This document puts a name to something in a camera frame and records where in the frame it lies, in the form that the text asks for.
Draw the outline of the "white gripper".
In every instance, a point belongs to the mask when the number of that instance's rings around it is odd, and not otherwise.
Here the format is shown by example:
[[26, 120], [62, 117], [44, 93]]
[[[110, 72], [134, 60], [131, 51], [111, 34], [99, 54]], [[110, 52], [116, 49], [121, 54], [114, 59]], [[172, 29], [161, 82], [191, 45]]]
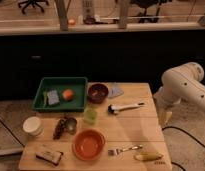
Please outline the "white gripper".
[[167, 110], [178, 105], [181, 102], [181, 98], [166, 87], [160, 87], [153, 95], [153, 98], [155, 99], [156, 107], [160, 112], [160, 126], [164, 127], [172, 116], [172, 112]]

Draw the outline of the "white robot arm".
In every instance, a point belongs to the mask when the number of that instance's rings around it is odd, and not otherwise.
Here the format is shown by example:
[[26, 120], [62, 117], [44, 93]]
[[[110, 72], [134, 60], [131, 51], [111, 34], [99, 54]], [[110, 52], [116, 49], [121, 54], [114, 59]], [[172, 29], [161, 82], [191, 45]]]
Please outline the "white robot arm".
[[182, 99], [195, 104], [205, 113], [205, 86], [201, 84], [203, 78], [203, 67], [196, 62], [170, 68], [162, 74], [162, 86], [153, 95], [161, 127], [170, 119], [170, 109]]

